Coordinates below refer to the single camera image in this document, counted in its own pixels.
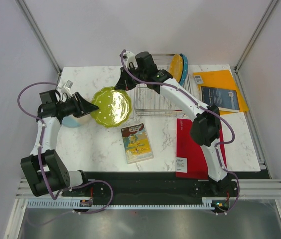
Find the gray wall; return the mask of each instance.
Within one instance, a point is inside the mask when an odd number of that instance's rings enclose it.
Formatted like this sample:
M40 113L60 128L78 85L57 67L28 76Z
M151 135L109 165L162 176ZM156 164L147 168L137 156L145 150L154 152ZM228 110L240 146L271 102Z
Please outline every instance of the gray wall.
M270 0L26 2L64 67L119 65L123 48L236 64Z
M0 1L0 238L3 237L27 156L37 133L35 120L18 109L16 98L26 85L54 81L57 76L14 0ZM36 112L40 90L26 93L22 103Z
M241 74L271 173L281 178L281 1Z

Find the tabletop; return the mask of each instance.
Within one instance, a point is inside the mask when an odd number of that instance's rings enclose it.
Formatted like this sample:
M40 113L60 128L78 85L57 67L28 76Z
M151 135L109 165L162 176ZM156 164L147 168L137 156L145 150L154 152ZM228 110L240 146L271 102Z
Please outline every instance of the tabletop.
M193 72L230 69L229 65L190 65ZM73 82L71 92L78 91L85 99L105 86L114 86L120 77L120 66L64 67L59 85ZM198 87L190 77L193 95L199 97ZM133 100L134 91L128 91ZM236 139L225 146L227 167L232 171L260 171L255 149L243 112L222 115L233 128ZM129 119L116 128L104 128L90 117L88 123L78 128L62 126L58 135L57 153L69 171L175 171L176 119L174 116L137 116L131 112ZM144 123L154 153L154 159L127 164L120 129ZM229 129L223 125L224 140L231 139Z

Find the red folder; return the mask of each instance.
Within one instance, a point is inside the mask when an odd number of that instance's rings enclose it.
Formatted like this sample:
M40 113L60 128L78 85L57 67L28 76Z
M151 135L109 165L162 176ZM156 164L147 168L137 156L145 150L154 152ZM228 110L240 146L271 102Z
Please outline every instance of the red folder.
M190 137L192 127L191 120L177 119L177 157L187 158L187 173L176 172L176 177L208 179L208 167L201 147ZM220 130L220 141L224 141L222 130ZM224 163L226 163L225 147L220 146Z

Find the wire rack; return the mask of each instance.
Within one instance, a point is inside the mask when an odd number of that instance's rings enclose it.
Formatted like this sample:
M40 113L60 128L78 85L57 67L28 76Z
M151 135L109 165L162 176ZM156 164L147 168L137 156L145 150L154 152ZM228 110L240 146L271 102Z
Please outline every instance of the wire rack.
M169 70L175 54L152 54L158 69ZM189 74L183 87L191 92ZM146 84L136 85L134 88L134 110L139 116L183 116L185 113L164 96L151 90Z

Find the yellow plate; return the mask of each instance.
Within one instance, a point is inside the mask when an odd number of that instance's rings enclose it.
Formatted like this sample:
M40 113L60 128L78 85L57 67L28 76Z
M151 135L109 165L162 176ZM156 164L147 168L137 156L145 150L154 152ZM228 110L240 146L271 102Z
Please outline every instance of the yellow plate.
M132 111L131 99L126 91L114 90L114 87L104 87L96 92L91 103L99 107L91 112L91 117L105 128L119 126Z
M184 68L184 60L182 59L181 55L179 54L174 55L170 64L169 72L177 80L177 82L181 81L183 68Z

